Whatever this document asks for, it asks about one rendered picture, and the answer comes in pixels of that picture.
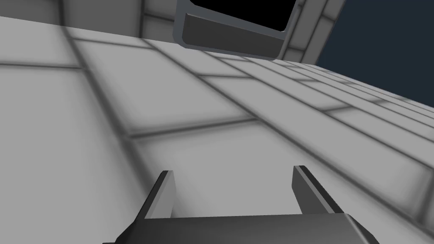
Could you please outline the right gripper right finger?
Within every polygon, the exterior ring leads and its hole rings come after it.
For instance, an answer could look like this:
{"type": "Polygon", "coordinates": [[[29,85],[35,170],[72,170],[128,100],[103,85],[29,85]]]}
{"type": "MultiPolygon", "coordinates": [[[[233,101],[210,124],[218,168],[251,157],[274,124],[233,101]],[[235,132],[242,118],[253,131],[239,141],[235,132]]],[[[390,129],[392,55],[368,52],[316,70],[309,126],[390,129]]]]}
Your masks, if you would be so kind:
{"type": "Polygon", "coordinates": [[[292,190],[303,214],[344,213],[305,165],[293,167],[292,190]]]}

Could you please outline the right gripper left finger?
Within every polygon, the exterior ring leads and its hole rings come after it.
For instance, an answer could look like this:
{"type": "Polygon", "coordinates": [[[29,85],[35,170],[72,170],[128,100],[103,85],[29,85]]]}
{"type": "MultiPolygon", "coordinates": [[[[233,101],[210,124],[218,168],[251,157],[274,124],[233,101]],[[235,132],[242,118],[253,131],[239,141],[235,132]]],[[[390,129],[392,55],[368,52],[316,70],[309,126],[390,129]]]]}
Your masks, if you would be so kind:
{"type": "Polygon", "coordinates": [[[164,170],[148,194],[136,220],[170,218],[176,197],[174,172],[164,170]]]}

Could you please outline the grey framed window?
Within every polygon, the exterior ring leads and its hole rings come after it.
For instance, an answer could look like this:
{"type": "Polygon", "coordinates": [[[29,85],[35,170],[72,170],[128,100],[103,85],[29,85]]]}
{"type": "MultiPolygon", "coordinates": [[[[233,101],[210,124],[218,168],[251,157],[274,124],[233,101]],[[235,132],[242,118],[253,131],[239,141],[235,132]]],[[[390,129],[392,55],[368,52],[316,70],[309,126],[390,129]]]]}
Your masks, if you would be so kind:
{"type": "Polygon", "coordinates": [[[177,0],[174,40],[184,48],[276,59],[299,0],[177,0]]]}

